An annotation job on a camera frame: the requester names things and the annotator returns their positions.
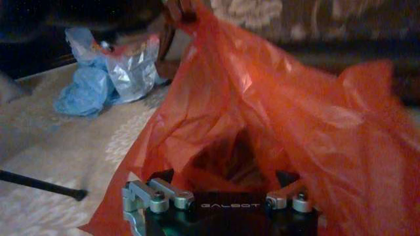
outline black stick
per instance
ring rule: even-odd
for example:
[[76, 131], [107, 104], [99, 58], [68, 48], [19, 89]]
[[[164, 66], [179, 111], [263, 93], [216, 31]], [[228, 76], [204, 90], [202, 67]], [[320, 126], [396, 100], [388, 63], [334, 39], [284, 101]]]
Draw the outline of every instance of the black stick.
[[54, 193], [63, 194], [66, 196], [70, 196], [76, 199], [76, 201], [82, 201], [84, 197], [87, 196], [87, 191], [84, 189], [72, 189], [63, 186], [59, 186], [56, 184], [44, 182], [42, 180], [38, 180], [35, 178], [30, 178], [18, 174], [14, 174], [7, 171], [0, 170], [0, 180], [4, 180], [7, 182], [18, 183], [20, 185], [38, 188]]

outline plastic bag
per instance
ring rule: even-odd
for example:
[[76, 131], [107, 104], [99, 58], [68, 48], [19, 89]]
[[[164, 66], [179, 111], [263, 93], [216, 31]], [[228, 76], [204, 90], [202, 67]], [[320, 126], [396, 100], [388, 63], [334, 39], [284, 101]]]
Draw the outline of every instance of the plastic bag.
[[70, 28], [66, 29], [64, 32], [76, 61], [82, 65], [91, 65], [100, 54], [92, 47], [95, 45], [95, 39], [90, 29]]
[[80, 68], [74, 83], [63, 89], [55, 103], [58, 112], [98, 115], [104, 105], [138, 100], [152, 90], [155, 83], [166, 82], [155, 68], [159, 54], [156, 36], [147, 42], [124, 46], [118, 56], [100, 52], [87, 28], [66, 29], [66, 37]]
[[131, 53], [118, 58], [107, 58], [107, 68], [122, 102], [131, 102], [144, 97], [160, 82], [155, 61], [159, 53], [159, 38], [152, 37], [146, 46], [127, 49]]
[[192, 191], [268, 191], [287, 170], [327, 216], [320, 234], [419, 235], [420, 135], [391, 95], [391, 62], [331, 75], [198, 8], [168, 96], [82, 229], [130, 235], [130, 172], [174, 168], [174, 185]]
[[82, 67], [75, 71], [74, 83], [62, 90], [55, 109], [68, 115], [96, 115], [111, 99], [114, 91], [107, 71], [95, 67]]

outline brown fabric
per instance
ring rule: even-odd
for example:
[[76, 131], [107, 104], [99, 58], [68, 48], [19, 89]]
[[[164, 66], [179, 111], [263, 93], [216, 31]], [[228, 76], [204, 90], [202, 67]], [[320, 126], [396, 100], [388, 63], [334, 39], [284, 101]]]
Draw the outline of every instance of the brown fabric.
[[406, 37], [419, 0], [210, 0], [216, 16], [275, 43]]

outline silver plastic bag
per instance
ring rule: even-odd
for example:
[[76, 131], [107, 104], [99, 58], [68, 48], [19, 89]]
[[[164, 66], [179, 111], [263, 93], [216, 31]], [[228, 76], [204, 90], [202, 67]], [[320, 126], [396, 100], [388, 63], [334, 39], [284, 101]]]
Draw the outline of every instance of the silver plastic bag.
[[107, 69], [120, 94], [120, 102], [140, 99], [162, 83], [155, 61], [159, 53], [159, 38], [131, 45], [119, 57], [107, 57]]

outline logo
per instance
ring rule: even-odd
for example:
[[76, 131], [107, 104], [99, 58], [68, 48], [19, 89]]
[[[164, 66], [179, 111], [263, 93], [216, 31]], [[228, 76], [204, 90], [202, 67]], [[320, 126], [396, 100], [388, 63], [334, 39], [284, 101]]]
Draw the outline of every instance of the logo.
[[260, 206], [260, 204], [248, 204], [248, 203], [244, 203], [244, 204], [238, 204], [238, 203], [232, 203], [232, 204], [228, 204], [228, 205], [224, 205], [224, 204], [210, 204], [210, 203], [203, 203], [202, 204], [202, 208], [258, 208]]

